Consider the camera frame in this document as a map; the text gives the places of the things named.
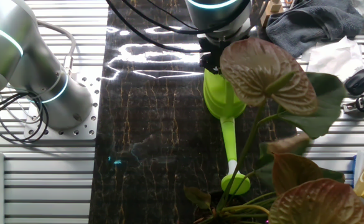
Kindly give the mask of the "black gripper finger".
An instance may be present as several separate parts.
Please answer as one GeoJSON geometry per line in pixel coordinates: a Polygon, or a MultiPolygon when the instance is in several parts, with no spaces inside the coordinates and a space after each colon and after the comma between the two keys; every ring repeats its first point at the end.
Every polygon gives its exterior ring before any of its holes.
{"type": "Polygon", "coordinates": [[[200,53],[200,67],[208,70],[212,74],[221,74],[220,56],[212,53],[200,53]]]}

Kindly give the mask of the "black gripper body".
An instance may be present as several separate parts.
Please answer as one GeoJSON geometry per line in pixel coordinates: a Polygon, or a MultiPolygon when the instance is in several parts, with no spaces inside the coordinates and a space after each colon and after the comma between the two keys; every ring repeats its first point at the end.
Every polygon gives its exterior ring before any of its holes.
{"type": "Polygon", "coordinates": [[[211,43],[208,39],[200,39],[200,46],[203,50],[200,61],[202,63],[218,63],[223,50],[230,45],[230,41],[211,43]]]}

